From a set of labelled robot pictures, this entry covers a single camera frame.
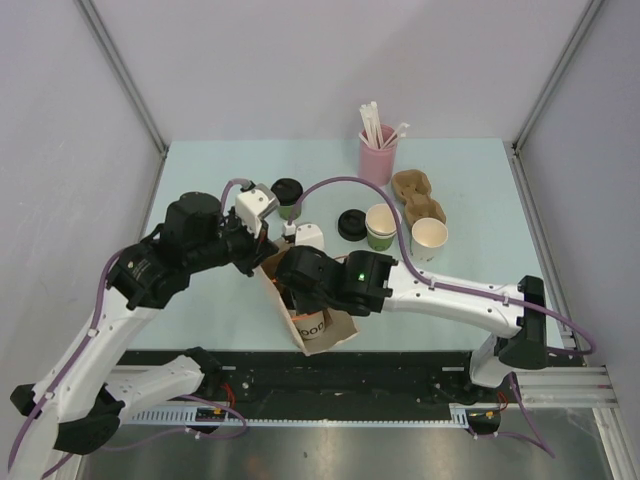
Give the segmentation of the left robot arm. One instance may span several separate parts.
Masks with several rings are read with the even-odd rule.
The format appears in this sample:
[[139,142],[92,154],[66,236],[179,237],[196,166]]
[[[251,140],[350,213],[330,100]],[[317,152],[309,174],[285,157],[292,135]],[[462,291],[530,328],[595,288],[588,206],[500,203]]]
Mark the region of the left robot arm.
[[165,400],[192,393],[214,397],[220,365],[200,347],[119,386],[107,377],[143,327],[189,287],[192,275],[232,264],[252,276],[275,253],[266,218],[278,205],[263,185],[243,190],[229,211],[212,195],[185,193],[150,235],[116,253],[101,274],[92,316],[63,357],[42,380],[11,395],[26,418],[11,468],[33,466],[54,450],[91,453],[124,421]]

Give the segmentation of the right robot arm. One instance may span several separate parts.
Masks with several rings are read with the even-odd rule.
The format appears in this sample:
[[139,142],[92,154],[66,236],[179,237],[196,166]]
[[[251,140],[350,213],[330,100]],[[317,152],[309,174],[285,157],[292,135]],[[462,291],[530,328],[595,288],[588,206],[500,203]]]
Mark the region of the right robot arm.
[[389,255],[353,251],[336,260],[311,246],[286,251],[275,270],[300,313],[333,309],[353,317],[426,314],[488,332],[461,376],[463,393],[484,401],[515,370],[548,367],[544,283],[532,276],[496,286],[431,276]]

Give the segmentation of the brown paper takeout bag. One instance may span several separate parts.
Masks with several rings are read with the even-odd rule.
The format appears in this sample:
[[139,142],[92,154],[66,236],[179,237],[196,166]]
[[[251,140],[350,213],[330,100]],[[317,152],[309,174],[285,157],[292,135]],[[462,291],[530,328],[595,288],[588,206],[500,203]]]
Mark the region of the brown paper takeout bag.
[[285,326],[297,349],[309,357],[328,352],[355,338],[360,330],[349,314],[332,309],[301,314],[285,302],[285,290],[275,281],[275,270],[291,246],[284,240],[277,240],[275,245],[278,247],[277,253],[266,259],[255,273],[266,288],[279,322]]

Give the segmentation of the black coffee cup lid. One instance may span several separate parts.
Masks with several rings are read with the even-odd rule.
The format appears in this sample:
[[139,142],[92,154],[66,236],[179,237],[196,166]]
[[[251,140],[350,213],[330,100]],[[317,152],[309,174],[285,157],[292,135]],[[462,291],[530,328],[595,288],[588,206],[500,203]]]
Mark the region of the black coffee cup lid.
[[289,207],[297,203],[304,193],[304,188],[296,179],[280,178],[272,184],[271,191],[281,206]]

